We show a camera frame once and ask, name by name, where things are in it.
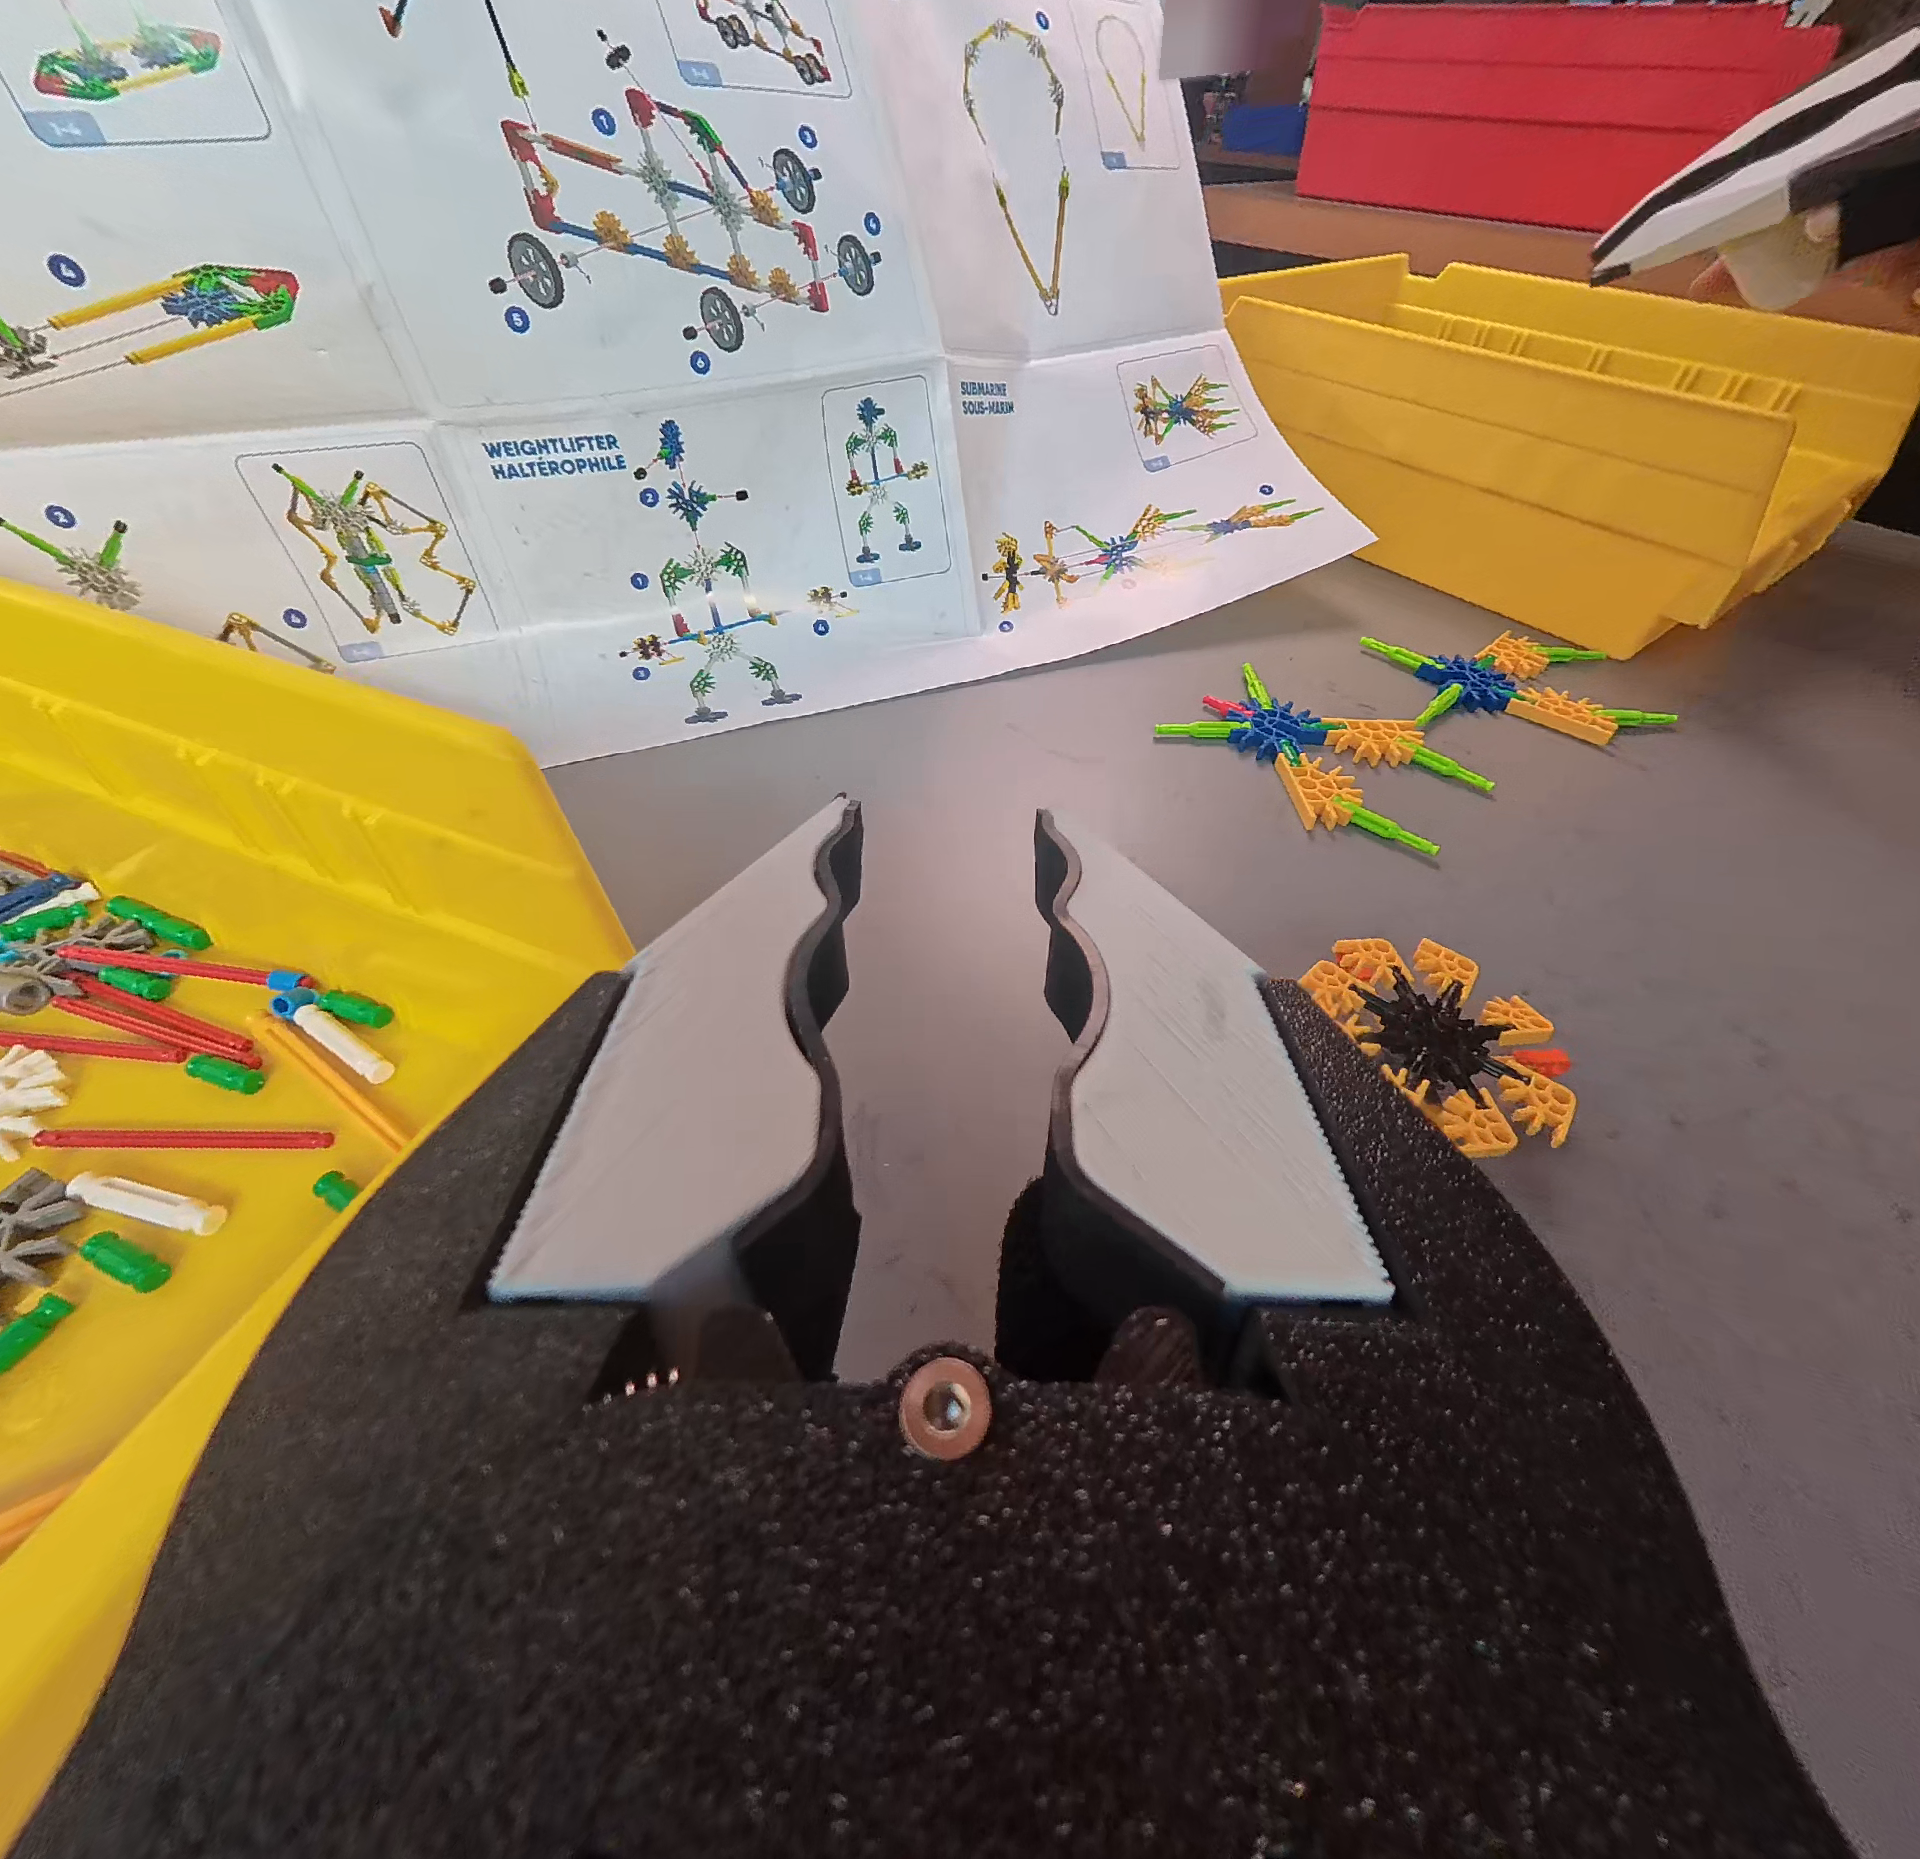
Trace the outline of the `black snowflake connector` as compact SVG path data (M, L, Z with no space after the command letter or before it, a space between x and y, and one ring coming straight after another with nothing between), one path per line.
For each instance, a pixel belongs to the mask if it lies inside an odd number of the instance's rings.
M1478 1093L1481 1078L1530 1078L1525 1067L1493 1055L1496 1030L1468 1014L1471 978L1446 976L1422 988L1402 968L1390 968L1388 978L1388 988L1360 984L1356 995L1377 1022L1384 1059L1407 1070L1409 1086Z

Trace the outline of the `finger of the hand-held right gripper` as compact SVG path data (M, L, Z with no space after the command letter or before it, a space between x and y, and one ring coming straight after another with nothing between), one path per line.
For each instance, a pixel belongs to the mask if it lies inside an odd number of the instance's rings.
M1593 246L1595 287L1778 228L1860 169L1916 160L1916 84L1799 94L1645 194Z
M1857 262L1916 238L1916 29L1830 71L1650 189L1593 262L1675 262L1833 208L1833 256Z

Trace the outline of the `white instruction sheet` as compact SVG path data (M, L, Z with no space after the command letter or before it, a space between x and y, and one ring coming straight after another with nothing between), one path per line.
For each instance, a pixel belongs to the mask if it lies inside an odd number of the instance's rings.
M1161 0L3 0L3 516L547 765L1375 539L1226 329Z

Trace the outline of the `red plastic bin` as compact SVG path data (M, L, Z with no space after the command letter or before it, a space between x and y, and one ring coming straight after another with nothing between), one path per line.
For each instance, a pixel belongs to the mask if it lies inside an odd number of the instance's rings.
M1325 5L1296 194L1602 235L1836 50L1778 3Z

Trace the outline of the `pile of mixed toy pieces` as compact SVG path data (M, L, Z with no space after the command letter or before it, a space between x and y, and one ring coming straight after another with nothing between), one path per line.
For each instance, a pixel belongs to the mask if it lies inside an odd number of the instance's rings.
M3 924L3 1557L425 1133L446 1041L388 946L78 885Z

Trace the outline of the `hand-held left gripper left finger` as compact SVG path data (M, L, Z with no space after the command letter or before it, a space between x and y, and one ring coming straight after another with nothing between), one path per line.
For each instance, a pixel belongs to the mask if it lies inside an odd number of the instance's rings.
M859 801L831 797L623 968L489 1301L745 1285L747 1242L841 1152L823 1031L848 995L859 852Z

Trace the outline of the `yellow plastic bin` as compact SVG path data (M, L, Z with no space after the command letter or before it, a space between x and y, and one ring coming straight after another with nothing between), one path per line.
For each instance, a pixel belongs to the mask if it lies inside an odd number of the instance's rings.
M165 1002L3 1014L3 1184L165 1190L3 1247L3 1847L104 1689L302 1276L627 940L506 731L3 582L3 896L203 930Z
M1915 337L1789 311L1407 256L1219 290L1367 561L1611 658L1811 558L1916 412Z

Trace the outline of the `blue yellow green toy assembly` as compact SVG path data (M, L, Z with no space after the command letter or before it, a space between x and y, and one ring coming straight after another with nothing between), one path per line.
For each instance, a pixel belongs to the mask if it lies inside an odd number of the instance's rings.
M1437 856L1440 845L1412 833L1367 803L1356 768L1422 771L1444 783L1491 796L1496 783L1473 768L1437 752L1430 727L1454 715L1507 716L1562 733L1587 745L1611 745L1620 733L1677 727L1677 715L1616 708L1549 684L1557 667L1605 663L1605 653L1587 645L1549 645L1503 633L1471 654L1433 654L1381 638L1363 649L1409 674L1427 689L1427 701L1409 719L1317 715L1300 701L1280 701L1252 663L1242 667L1242 694L1205 694L1201 719L1164 719L1158 742L1226 745L1268 768L1296 819L1308 833L1356 829L1396 852Z

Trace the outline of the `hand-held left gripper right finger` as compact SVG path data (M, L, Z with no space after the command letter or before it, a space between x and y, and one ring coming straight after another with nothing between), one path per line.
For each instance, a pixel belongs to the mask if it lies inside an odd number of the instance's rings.
M1044 995L1068 1031L1046 1256L1091 1311L1388 1308L1394 1277L1264 968L1079 818L1038 810Z

